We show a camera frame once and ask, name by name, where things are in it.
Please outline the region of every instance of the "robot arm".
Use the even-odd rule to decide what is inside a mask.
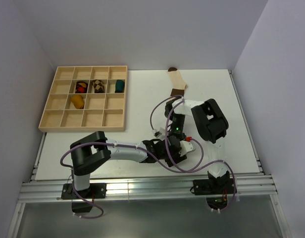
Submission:
[[[178,100],[172,100],[166,104],[166,117],[172,107],[178,103]],[[216,101],[214,99],[205,102],[185,100],[183,104],[175,108],[171,117],[172,124],[170,130],[167,132],[170,154],[175,163],[178,164],[185,160],[187,158],[186,154],[193,150],[191,149],[191,143],[186,141],[186,136],[183,133],[185,116],[192,116],[194,118],[200,136],[205,141],[210,142],[209,148],[210,155],[212,156],[210,156],[210,160],[222,159],[224,151],[222,141],[226,135],[228,122]],[[117,142],[113,139],[106,138],[103,131],[97,131],[76,141],[70,146],[70,148],[88,142],[126,144],[142,147],[154,154],[159,160],[164,159],[169,167],[173,166],[166,152],[164,140],[153,139],[141,141],[139,143]],[[138,163],[156,162],[156,160],[149,154],[146,154],[141,150],[134,150],[133,148],[110,147],[108,149],[107,146],[102,145],[94,147],[97,150],[94,154],[91,151],[91,146],[79,148],[71,153],[74,168],[74,181],[77,191],[87,189],[90,186],[90,173],[95,171],[108,160],[131,160]],[[225,175],[226,172],[227,169],[221,164],[212,165],[209,169],[210,175],[215,178]]]

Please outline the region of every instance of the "brown patterned object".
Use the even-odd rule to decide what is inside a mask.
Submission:
[[[103,86],[103,82],[101,80],[98,80],[98,79],[93,80],[92,85],[94,87],[95,93],[104,93],[104,86]]]

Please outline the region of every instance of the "cable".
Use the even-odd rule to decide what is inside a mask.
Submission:
[[[150,124],[151,124],[152,130],[154,130],[153,121],[152,121],[152,119],[153,119],[153,113],[155,112],[155,110],[156,110],[161,104],[163,104],[164,102],[166,102],[166,101],[168,101],[169,99],[172,99],[172,98],[183,98],[183,96],[182,96],[182,95],[174,95],[174,96],[171,96],[171,97],[169,97],[169,98],[166,98],[166,99],[163,100],[162,102],[158,103],[158,104],[154,107],[154,109],[152,110],[150,119],[149,119],[149,122],[150,122]]]
[[[177,105],[175,105],[175,106],[170,110],[170,112],[169,112],[169,114],[168,114],[168,117],[167,117],[167,121],[166,121],[166,126],[165,126],[165,128],[168,128],[168,124],[169,124],[171,115],[172,115],[172,113],[174,112],[174,110],[176,109],[176,107],[178,107],[179,105],[181,105],[182,103],[184,103],[184,98],[183,98],[182,96],[173,96],[173,97],[180,97],[180,98],[182,99],[182,101],[179,102]],[[152,117],[153,117],[154,111],[155,111],[155,110],[157,109],[157,107],[159,107],[163,102],[169,100],[170,98],[167,98],[167,99],[163,100],[162,102],[160,102],[159,104],[157,104],[157,106],[155,106],[155,108],[153,109],[153,111],[152,111],[152,113],[151,113],[151,116],[150,116],[150,123],[151,123],[152,129],[153,129]],[[178,170],[180,170],[180,171],[183,172],[183,173],[195,173],[195,172],[198,172],[198,171],[204,169],[205,167],[211,165],[212,162],[215,162],[215,163],[217,163],[217,162],[222,162],[222,163],[224,163],[224,164],[227,166],[227,168],[229,169],[229,171],[231,172],[232,178],[233,178],[233,183],[234,183],[233,197],[232,197],[231,202],[224,208],[224,209],[226,209],[232,202],[234,202],[234,199],[235,199],[236,187],[237,187],[237,186],[236,186],[237,182],[236,182],[236,179],[235,179],[235,175],[234,175],[234,173],[233,173],[231,167],[230,167],[224,160],[212,161],[212,162],[209,162],[208,164],[206,164],[206,165],[204,165],[204,166],[202,166],[202,167],[196,169],[196,168],[201,164],[201,162],[202,162],[202,160],[203,160],[204,151],[203,151],[202,145],[201,145],[197,140],[195,140],[195,139],[192,139],[192,140],[193,140],[194,142],[196,142],[196,143],[199,145],[199,147],[201,148],[201,158],[200,158],[199,162],[197,163],[197,165],[194,166],[192,169],[190,169],[190,170],[184,170],[184,169],[180,168],[180,167],[174,162],[174,160],[173,160],[173,158],[172,158],[172,156],[171,156],[171,154],[170,154],[169,147],[168,147],[168,142],[169,142],[169,141],[168,141],[168,139],[166,138],[166,139],[165,139],[165,147],[166,147],[166,151],[167,151],[168,157],[169,157],[171,163],[173,164],[173,166],[176,167]]]
[[[170,120],[170,117],[171,117],[171,114],[173,113],[174,109],[179,106],[180,104],[184,103],[184,99],[183,99],[183,96],[181,95],[176,95],[176,96],[172,96],[172,97],[169,97],[169,98],[166,98],[165,100],[163,100],[162,102],[160,102],[159,104],[157,104],[155,106],[155,108],[152,110],[152,113],[151,113],[151,116],[150,116],[150,124],[151,124],[151,128],[154,130],[154,127],[153,127],[153,123],[152,123],[152,117],[153,117],[153,113],[154,111],[164,102],[166,102],[167,100],[171,99],[171,98],[182,98],[182,101],[180,103],[178,103],[177,105],[175,105],[169,112],[169,115],[167,117],[167,121],[166,121],[166,127],[165,128],[168,128],[168,124],[169,124],[169,120]],[[211,161],[209,163],[207,163],[206,165],[203,165],[202,167],[196,169],[202,162],[203,160],[203,157],[204,157],[204,150],[202,148],[202,145],[195,139],[191,139],[192,141],[194,141],[195,143],[197,143],[201,149],[201,158],[200,158],[200,161],[197,163],[196,166],[194,166],[192,169],[190,170],[183,170],[181,169],[179,166],[177,166],[177,164],[174,162],[174,160],[172,159],[171,157],[171,154],[170,154],[170,151],[169,151],[169,148],[168,148],[168,139],[166,138],[165,139],[165,145],[166,145],[166,150],[167,150],[167,154],[169,156],[169,159],[171,160],[172,164],[177,168],[179,169],[179,171],[176,171],[176,170],[172,170],[170,168],[168,168],[167,166],[165,166],[154,154],[152,154],[150,151],[142,148],[142,147],[136,147],[136,146],[133,146],[133,145],[124,145],[124,144],[117,144],[117,145],[114,145],[113,143],[104,143],[104,142],[89,142],[89,143],[84,143],[84,144],[80,144],[80,145],[77,145],[73,148],[71,148],[70,150],[68,150],[66,153],[64,153],[64,155],[60,158],[60,164],[64,167],[68,167],[71,169],[71,175],[72,175],[72,178],[74,178],[74,172],[73,172],[73,166],[72,165],[68,165],[68,164],[65,164],[63,163],[63,160],[64,158],[72,153],[73,151],[75,151],[76,149],[79,149],[79,148],[82,148],[82,147],[85,147],[85,146],[94,146],[94,145],[104,145],[104,146],[117,146],[117,147],[124,147],[124,148],[133,148],[133,149],[139,149],[139,150],[142,150],[144,151],[145,153],[149,154],[151,157],[153,157],[162,167],[164,167],[165,169],[167,169],[168,171],[171,171],[173,173],[177,173],[177,174],[182,174],[182,173],[195,173],[195,172],[198,172],[214,163],[224,163],[227,168],[230,170],[231,174],[232,174],[232,177],[233,177],[233,183],[234,183],[234,193],[233,193],[233,197],[232,197],[232,200],[231,202],[222,210],[226,209],[231,203],[232,201],[234,201],[234,198],[235,198],[235,194],[236,194],[236,182],[235,182],[235,175],[232,171],[232,168],[224,161],[224,160],[215,160],[215,161]],[[97,216],[93,216],[93,217],[89,217],[89,216],[82,216],[82,215],[79,215],[79,214],[75,214],[76,216],[80,217],[80,218],[85,218],[85,219],[95,219],[95,218],[99,218],[101,217],[103,214],[104,214],[104,210],[94,204],[94,203],[91,203],[89,202],[88,200],[86,200],[85,198],[83,198],[81,195],[79,195],[79,193],[77,192],[77,190],[75,189],[75,186],[74,186],[74,181],[72,181],[72,189],[73,189],[73,192],[77,195],[78,198],[80,198],[81,200],[83,200],[84,202],[86,202],[87,204],[93,206],[93,207],[96,207],[98,208],[101,213]]]

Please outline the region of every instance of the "glass panel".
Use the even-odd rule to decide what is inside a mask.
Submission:
[[[220,215],[205,199],[101,202],[104,216],[73,217],[71,204],[26,204],[18,238],[267,238],[281,237],[270,197],[241,197]],[[95,215],[93,208],[90,215]]]

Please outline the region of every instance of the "green object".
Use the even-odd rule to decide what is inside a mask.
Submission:
[[[115,93],[123,93],[125,88],[125,82],[123,80],[117,80],[115,84]]]

